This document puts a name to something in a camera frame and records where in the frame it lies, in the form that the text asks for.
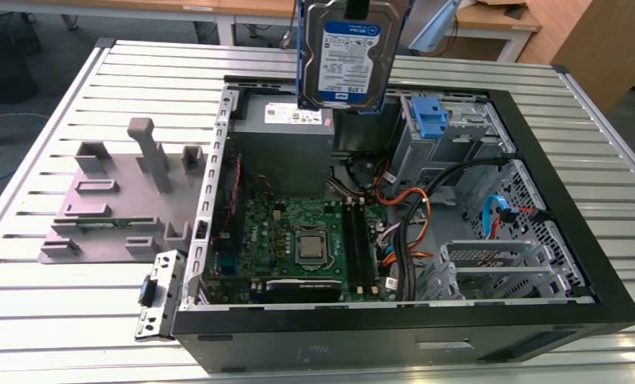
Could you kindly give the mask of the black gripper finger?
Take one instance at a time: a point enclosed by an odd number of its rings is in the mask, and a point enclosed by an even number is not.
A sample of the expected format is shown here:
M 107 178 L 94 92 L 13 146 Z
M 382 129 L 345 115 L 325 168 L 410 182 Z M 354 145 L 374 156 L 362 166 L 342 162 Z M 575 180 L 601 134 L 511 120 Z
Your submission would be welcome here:
M 343 18 L 347 20 L 365 20 L 369 13 L 370 0 L 346 0 Z

